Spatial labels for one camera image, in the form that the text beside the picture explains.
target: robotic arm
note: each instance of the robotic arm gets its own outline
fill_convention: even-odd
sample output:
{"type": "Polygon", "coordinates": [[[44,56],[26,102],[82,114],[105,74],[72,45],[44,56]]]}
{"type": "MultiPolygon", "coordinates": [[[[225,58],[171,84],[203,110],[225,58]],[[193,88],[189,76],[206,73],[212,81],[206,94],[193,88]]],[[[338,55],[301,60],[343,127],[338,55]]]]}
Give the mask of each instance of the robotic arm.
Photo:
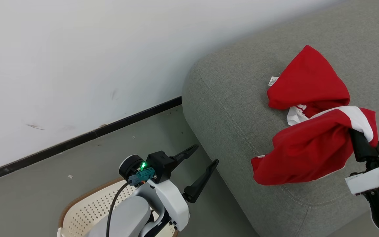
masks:
{"type": "Polygon", "coordinates": [[[350,130],[357,162],[366,162],[366,170],[352,173],[346,178],[347,186],[354,195],[363,195],[370,206],[371,218],[379,230],[379,142],[376,148],[369,145],[364,134],[350,130]]]}
{"type": "Polygon", "coordinates": [[[167,156],[163,151],[158,151],[149,154],[146,161],[138,155],[127,157],[120,165],[119,174],[128,180],[127,185],[133,185],[137,189],[110,213],[111,218],[106,216],[99,221],[86,237],[107,236],[107,226],[110,237],[154,237],[167,224],[173,224],[176,230],[182,231],[190,218],[187,202],[197,201],[218,165],[216,159],[181,194],[169,180],[170,175],[197,148],[198,145],[193,145],[175,156],[167,156]],[[151,208],[159,215],[156,220],[151,208]]]}

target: red and white clothing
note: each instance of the red and white clothing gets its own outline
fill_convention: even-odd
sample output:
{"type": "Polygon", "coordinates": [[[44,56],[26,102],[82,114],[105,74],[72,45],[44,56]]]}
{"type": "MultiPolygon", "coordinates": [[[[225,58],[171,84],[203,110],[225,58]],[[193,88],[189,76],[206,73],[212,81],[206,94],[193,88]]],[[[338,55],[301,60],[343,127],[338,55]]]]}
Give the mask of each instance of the red and white clothing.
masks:
{"type": "Polygon", "coordinates": [[[349,92],[328,61],[307,45],[268,90],[269,107],[289,109],[290,127],[273,138],[274,150],[251,160],[262,185],[317,180],[343,168],[352,155],[349,129],[376,147],[375,112],[347,106],[349,92]]]}

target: white wall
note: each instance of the white wall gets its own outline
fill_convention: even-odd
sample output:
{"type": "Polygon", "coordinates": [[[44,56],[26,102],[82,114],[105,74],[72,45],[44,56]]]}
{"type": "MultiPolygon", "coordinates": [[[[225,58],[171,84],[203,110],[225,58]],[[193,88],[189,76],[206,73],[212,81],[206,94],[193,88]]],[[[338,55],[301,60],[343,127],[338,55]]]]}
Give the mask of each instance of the white wall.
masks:
{"type": "Polygon", "coordinates": [[[337,1],[0,0],[0,166],[178,97],[206,53],[337,1]]]}

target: black cable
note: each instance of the black cable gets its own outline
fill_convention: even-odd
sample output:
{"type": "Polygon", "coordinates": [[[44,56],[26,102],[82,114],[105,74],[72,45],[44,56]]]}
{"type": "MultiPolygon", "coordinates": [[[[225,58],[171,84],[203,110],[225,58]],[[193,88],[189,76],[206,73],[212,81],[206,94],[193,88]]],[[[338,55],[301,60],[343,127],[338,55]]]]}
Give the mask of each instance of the black cable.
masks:
{"type": "Polygon", "coordinates": [[[106,237],[109,237],[109,228],[110,228],[110,219],[112,218],[112,211],[113,211],[113,208],[115,206],[115,202],[116,202],[116,199],[118,199],[118,196],[119,194],[122,192],[122,190],[124,190],[124,188],[126,186],[128,186],[128,184],[131,183],[131,180],[128,181],[126,184],[124,184],[119,190],[118,192],[115,194],[113,200],[112,200],[112,203],[111,203],[111,208],[109,210],[109,214],[108,214],[108,222],[106,224],[106,237]]]}

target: gray sofa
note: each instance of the gray sofa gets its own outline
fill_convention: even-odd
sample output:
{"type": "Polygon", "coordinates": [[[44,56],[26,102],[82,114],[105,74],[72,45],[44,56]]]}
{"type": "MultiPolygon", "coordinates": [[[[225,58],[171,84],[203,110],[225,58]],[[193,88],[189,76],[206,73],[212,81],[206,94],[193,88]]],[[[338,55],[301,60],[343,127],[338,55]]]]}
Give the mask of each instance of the gray sofa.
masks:
{"type": "Polygon", "coordinates": [[[345,177],[363,171],[353,157],[320,180],[261,186],[250,159],[273,149],[287,111],[267,106],[271,76],[311,45],[330,62],[350,105],[377,112],[379,132],[379,0],[353,0],[270,28],[199,60],[185,82],[185,118],[251,225],[261,237],[320,237],[367,211],[345,177]]]}

